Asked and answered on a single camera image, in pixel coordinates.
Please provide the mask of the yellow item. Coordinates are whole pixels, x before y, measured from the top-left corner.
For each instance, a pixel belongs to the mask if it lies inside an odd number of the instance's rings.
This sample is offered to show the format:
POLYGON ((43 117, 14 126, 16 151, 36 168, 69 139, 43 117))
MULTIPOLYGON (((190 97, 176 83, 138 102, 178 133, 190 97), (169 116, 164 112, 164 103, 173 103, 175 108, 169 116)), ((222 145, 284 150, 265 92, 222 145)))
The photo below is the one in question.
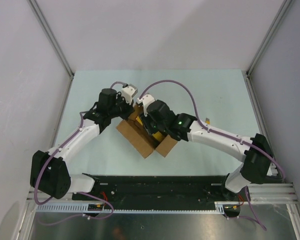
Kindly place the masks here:
MULTIPOLYGON (((139 116, 137 116, 136 118, 135 118, 135 120, 142 126, 142 127, 144 127, 144 124, 143 124, 143 122, 142 122, 142 120, 141 120, 141 118, 139 117, 139 116)), ((159 131, 157 131, 156 133, 151 133, 150 134, 156 141, 158 141, 159 143, 161 143, 163 140, 164 140, 164 138, 166 137, 165 135, 163 135, 161 132, 159 132, 159 131)))

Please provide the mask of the brown cardboard express box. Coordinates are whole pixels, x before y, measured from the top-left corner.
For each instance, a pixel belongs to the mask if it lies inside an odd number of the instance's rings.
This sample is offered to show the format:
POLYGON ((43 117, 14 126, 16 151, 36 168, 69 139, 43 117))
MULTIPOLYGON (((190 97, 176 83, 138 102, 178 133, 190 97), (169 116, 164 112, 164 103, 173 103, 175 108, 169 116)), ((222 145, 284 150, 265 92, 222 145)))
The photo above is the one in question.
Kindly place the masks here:
POLYGON ((162 142, 156 141, 150 134, 147 133, 144 126, 142 127, 136 121, 136 117, 140 117, 141 113, 143 113, 143 107, 135 104, 134 113, 132 113, 127 120, 122 120, 117 125, 116 129, 129 141, 129 143, 143 158, 147 158, 154 151, 158 152, 165 158, 175 147, 178 141, 166 134, 162 142))

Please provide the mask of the yellow utility knife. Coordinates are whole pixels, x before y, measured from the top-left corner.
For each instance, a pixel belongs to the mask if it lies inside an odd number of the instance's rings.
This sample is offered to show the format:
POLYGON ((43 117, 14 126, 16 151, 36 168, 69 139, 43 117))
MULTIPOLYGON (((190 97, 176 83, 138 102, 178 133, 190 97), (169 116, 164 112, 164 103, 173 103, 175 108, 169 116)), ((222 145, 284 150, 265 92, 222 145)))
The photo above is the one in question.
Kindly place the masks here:
POLYGON ((207 123, 207 124, 211 124, 211 121, 210 121, 210 119, 207 117, 206 119, 205 119, 205 122, 207 123))

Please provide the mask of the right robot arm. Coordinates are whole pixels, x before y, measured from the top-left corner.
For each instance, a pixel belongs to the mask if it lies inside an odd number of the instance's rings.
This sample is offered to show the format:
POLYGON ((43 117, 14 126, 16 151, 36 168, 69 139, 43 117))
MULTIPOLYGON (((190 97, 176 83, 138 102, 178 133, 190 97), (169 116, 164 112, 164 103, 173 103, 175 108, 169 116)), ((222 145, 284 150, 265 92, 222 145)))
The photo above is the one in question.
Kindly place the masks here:
POLYGON ((249 184, 279 181, 278 173, 271 169, 273 154, 264 135, 257 133, 254 137, 247 137, 213 128, 193 115, 175 114, 165 102, 153 98, 139 99, 138 104, 143 107, 140 117, 148 133, 160 132, 176 141, 203 144, 241 162, 226 176, 220 188, 225 200, 232 201, 249 184))

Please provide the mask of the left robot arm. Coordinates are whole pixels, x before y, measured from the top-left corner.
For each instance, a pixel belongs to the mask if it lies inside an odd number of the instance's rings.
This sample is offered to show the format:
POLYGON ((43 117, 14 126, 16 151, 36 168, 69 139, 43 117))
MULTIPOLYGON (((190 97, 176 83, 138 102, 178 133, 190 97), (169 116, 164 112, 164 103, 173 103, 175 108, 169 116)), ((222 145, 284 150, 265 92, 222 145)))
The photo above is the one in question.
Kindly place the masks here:
POLYGON ((30 185, 34 188, 34 200, 38 205, 38 192, 61 199, 68 193, 83 193, 88 199, 100 196, 101 188, 92 175, 70 174, 68 167, 73 157, 91 140, 98 137, 114 118, 126 120, 134 112, 134 96, 138 89, 124 85, 120 91, 104 88, 98 101, 87 110, 80 112, 80 123, 67 139, 47 151, 38 150, 32 156, 30 185))

